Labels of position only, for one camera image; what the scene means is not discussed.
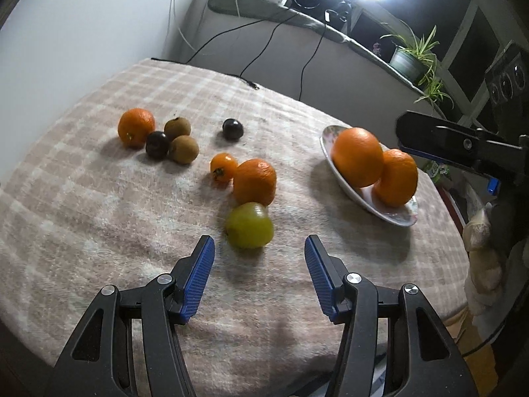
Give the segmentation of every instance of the small orange tomato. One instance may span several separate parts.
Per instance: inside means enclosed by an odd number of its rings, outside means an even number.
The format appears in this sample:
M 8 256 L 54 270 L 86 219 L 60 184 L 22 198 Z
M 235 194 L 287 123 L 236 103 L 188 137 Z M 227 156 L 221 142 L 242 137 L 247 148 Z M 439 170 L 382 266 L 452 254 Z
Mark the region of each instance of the small orange tomato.
M 215 155 L 210 163 L 213 180 L 220 183 L 229 182 L 233 179 L 237 166 L 237 160 L 230 154 L 223 152 Z

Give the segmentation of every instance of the green grape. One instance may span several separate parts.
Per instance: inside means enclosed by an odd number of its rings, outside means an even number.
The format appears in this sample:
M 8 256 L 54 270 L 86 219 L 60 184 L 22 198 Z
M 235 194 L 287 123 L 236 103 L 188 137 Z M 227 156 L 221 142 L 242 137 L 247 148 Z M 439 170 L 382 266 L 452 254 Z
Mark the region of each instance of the green grape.
M 273 223 L 263 205 L 247 202 L 229 214 L 226 233 L 230 244 L 237 248 L 260 248 L 272 240 Z

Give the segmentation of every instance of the black cable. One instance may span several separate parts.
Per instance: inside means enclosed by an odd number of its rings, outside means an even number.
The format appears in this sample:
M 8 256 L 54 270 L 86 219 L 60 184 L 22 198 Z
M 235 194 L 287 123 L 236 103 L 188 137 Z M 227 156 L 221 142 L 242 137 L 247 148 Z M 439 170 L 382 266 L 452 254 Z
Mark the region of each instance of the black cable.
M 316 55 L 316 52 L 318 52 L 319 46 L 321 45 L 322 40 L 323 40 L 323 36 L 325 35 L 325 32 L 327 31 L 327 24 L 324 23 L 323 26 L 324 26 L 323 33 L 322 33 L 322 36 L 319 38 L 318 46 L 316 46 L 316 49 L 314 50 L 314 53 L 312 54 L 312 57 L 310 57 L 310 59 L 307 61 L 307 63 L 303 66 L 303 70 L 301 70 L 300 96 L 298 97 L 298 101 L 299 102 L 301 101 L 301 94 L 303 93 L 303 73 L 305 73 L 305 69 L 307 68 L 309 63 L 312 61 L 312 59 Z
M 529 287 L 529 280 L 527 280 L 527 282 L 523 286 L 522 290 L 520 291 L 514 303 L 512 304 L 512 307 L 510 308 L 509 312 L 507 313 L 507 315 L 505 315 L 505 318 L 503 318 L 502 322 L 499 323 L 498 327 L 496 327 L 496 329 L 492 332 L 492 334 L 489 337 L 487 337 L 483 342 L 478 344 L 478 346 L 462 354 L 463 358 L 466 358 L 469 355 L 477 353 L 477 351 L 483 348 L 488 342 L 490 342 L 492 339 L 494 339 L 499 334 L 499 332 L 502 330 L 502 328 L 507 323 L 507 319 L 509 318 L 510 314 L 513 313 L 518 308 L 518 304 L 520 300 L 522 299 L 522 297 L 524 296 L 525 292 L 527 291 L 528 287 Z
M 294 13 L 293 16 L 291 16 L 290 18 L 286 18 L 285 20 L 281 21 L 280 23 L 278 23 L 272 30 L 272 34 L 270 34 L 270 38 L 268 39 L 268 43 L 266 43 L 266 46 L 263 48 L 263 50 L 259 53 L 259 55 L 257 55 L 252 61 L 250 61 L 250 63 L 244 68 L 243 71 L 241 71 L 241 74 L 239 74 L 239 77 L 242 78 L 242 75 L 243 73 L 246 71 L 246 69 L 251 66 L 261 55 L 263 55 L 263 53 L 265 52 L 266 48 L 268 47 L 268 45 L 270 44 L 270 42 L 272 41 L 272 37 L 273 37 L 273 33 L 276 32 L 276 29 L 283 23 L 285 23 L 286 21 L 289 21 L 290 19 L 294 18 L 295 16 L 298 15 L 298 12 Z
M 191 58 L 189 58 L 187 60 L 187 62 L 185 63 L 186 65 L 189 64 L 191 62 L 191 60 L 196 57 L 198 55 L 198 53 L 205 47 L 207 46 L 213 39 L 219 37 L 219 36 L 222 36 L 223 34 L 226 34 L 226 33 L 231 33 L 231 31 L 235 31 L 235 30 L 238 30 L 240 28 L 244 28 L 244 27 L 248 27 L 250 25 L 254 25 L 255 23 L 259 23 L 259 22 L 263 22 L 263 21 L 270 21 L 273 17 L 275 17 L 276 15 L 282 13 L 282 12 L 286 12 L 290 9 L 283 9 L 275 14 L 273 14 L 272 16 L 266 18 L 266 19 L 259 19 L 258 21 L 254 21 L 254 22 L 250 22 L 250 23 L 245 23 L 244 25 L 241 25 L 239 27 L 236 27 L 236 28 L 232 28 L 232 29 L 229 29 L 229 30 L 226 30 L 226 31 L 222 31 L 221 33 L 218 33 L 218 34 L 215 34 L 212 38 L 210 38 L 206 43 L 204 43 L 201 47 L 198 48 L 198 50 L 193 54 L 193 56 Z

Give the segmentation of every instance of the kiwi fruit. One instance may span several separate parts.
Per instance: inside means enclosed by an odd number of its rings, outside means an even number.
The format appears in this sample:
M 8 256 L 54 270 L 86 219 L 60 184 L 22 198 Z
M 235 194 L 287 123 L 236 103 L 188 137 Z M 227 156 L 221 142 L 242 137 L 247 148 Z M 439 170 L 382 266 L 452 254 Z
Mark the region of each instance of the kiwi fruit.
M 197 141 L 184 134 L 171 142 L 169 157 L 179 164 L 190 164 L 195 161 L 199 152 Z
M 191 124 L 186 118 L 171 119 L 165 124 L 163 132 L 170 141 L 179 136 L 189 136 L 191 134 Z

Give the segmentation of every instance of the tablecloth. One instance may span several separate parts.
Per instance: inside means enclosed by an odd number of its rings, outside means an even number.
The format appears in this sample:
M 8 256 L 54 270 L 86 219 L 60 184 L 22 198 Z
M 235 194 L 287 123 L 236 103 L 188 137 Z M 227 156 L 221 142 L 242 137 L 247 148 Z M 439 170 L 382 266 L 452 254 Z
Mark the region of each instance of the tablecloth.
M 158 129 L 188 118 L 197 160 L 152 162 L 124 149 L 116 127 L 132 107 L 152 111 Z M 244 124 L 237 143 L 220 135 L 227 118 Z M 340 121 L 192 66 L 144 60 L 116 75 L 36 141 L 0 192 L 0 317 L 53 364 L 103 285 L 146 284 L 202 234 L 215 240 L 215 262 L 197 315 L 178 327 L 199 396 L 263 395 L 332 369 L 341 326 L 319 307 L 303 256 L 309 234 L 351 271 L 393 288 L 414 282 L 442 318 L 453 314 L 465 303 L 468 260 L 428 176 L 420 172 L 415 225 L 381 221 L 346 197 L 324 161 L 318 137 L 332 124 Z M 259 252 L 234 250 L 223 234 L 231 189 L 208 174 L 223 151 L 276 169 L 276 233 Z M 146 395 L 138 332 L 134 347 Z

